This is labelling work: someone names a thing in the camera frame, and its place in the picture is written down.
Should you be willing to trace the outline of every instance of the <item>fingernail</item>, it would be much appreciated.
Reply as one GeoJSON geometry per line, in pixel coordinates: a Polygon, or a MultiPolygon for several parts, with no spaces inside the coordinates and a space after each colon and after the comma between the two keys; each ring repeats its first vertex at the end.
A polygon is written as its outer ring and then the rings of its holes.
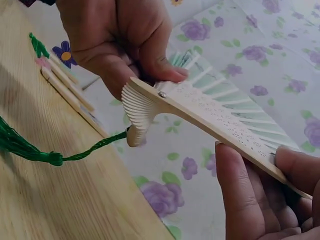
{"type": "Polygon", "coordinates": [[[215,141],[214,146],[217,147],[219,144],[222,144],[220,141],[215,141]]]}
{"type": "Polygon", "coordinates": [[[184,69],[182,67],[175,67],[174,70],[178,73],[181,74],[184,77],[188,77],[189,76],[189,71],[187,69],[184,69]]]}

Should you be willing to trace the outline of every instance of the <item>hand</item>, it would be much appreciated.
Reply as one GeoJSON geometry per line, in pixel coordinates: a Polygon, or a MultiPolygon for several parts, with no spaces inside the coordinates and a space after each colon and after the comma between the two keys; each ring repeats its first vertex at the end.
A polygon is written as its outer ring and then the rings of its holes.
{"type": "Polygon", "coordinates": [[[217,178],[226,214],[227,240],[316,240],[320,236],[320,159],[279,148],[276,166],[299,190],[283,184],[220,143],[217,178]]]}
{"type": "Polygon", "coordinates": [[[166,48],[172,24],[162,0],[57,0],[72,56],[118,100],[130,77],[181,82],[166,48]]]}

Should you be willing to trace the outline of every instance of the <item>metal rivet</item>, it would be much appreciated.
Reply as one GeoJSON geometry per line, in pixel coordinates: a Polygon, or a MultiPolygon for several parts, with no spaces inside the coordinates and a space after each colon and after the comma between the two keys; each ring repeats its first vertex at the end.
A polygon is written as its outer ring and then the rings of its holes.
{"type": "Polygon", "coordinates": [[[163,92],[163,91],[158,92],[158,95],[160,97],[162,97],[163,99],[165,99],[167,97],[167,94],[165,92],[163,92]]]}

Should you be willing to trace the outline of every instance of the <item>finger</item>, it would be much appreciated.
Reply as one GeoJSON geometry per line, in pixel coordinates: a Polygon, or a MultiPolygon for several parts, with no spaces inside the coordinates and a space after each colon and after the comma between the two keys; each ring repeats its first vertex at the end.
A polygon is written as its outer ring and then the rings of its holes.
{"type": "Polygon", "coordinates": [[[282,192],[284,193],[286,204],[294,211],[299,225],[302,225],[312,217],[312,200],[301,197],[286,185],[282,185],[282,192]]]}
{"type": "Polygon", "coordinates": [[[264,216],[241,155],[220,143],[215,147],[215,157],[225,208],[226,239],[259,238],[265,233],[264,216]]]}
{"type": "Polygon", "coordinates": [[[275,154],[275,165],[299,190],[313,195],[320,180],[320,159],[284,147],[275,154]]]}
{"type": "Polygon", "coordinates": [[[259,203],[260,209],[263,214],[265,233],[268,234],[279,232],[281,230],[280,224],[274,211],[271,208],[273,202],[269,203],[264,186],[260,180],[259,175],[254,170],[253,164],[251,162],[245,161],[245,166],[252,184],[254,195],[257,202],[259,203]]]}
{"type": "Polygon", "coordinates": [[[266,172],[257,169],[269,205],[274,212],[280,229],[296,228],[299,226],[295,212],[287,205],[286,198],[282,191],[282,185],[275,178],[266,172]]]}
{"type": "Polygon", "coordinates": [[[150,37],[140,46],[139,57],[147,74],[162,81],[182,82],[188,71],[173,67],[166,58],[166,49],[172,25],[169,18],[164,18],[150,37]]]}
{"type": "Polygon", "coordinates": [[[138,77],[133,61],[118,45],[103,43],[88,50],[72,53],[85,69],[99,75],[110,93],[119,101],[123,86],[130,77],[138,77]]]}
{"type": "Polygon", "coordinates": [[[319,236],[320,236],[320,227],[318,226],[307,232],[282,238],[281,240],[315,240],[315,239],[319,239],[319,236]]]}

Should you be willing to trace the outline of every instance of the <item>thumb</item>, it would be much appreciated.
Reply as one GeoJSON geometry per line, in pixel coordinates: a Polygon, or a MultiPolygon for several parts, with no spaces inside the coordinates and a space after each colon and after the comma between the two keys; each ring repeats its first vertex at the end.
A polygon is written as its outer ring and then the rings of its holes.
{"type": "Polygon", "coordinates": [[[279,147],[275,154],[275,165],[296,188],[314,195],[320,180],[320,158],[279,147]]]}
{"type": "Polygon", "coordinates": [[[172,30],[169,18],[164,19],[151,36],[140,46],[139,57],[144,71],[161,81],[179,83],[188,76],[188,71],[172,66],[166,58],[166,49],[172,30]]]}

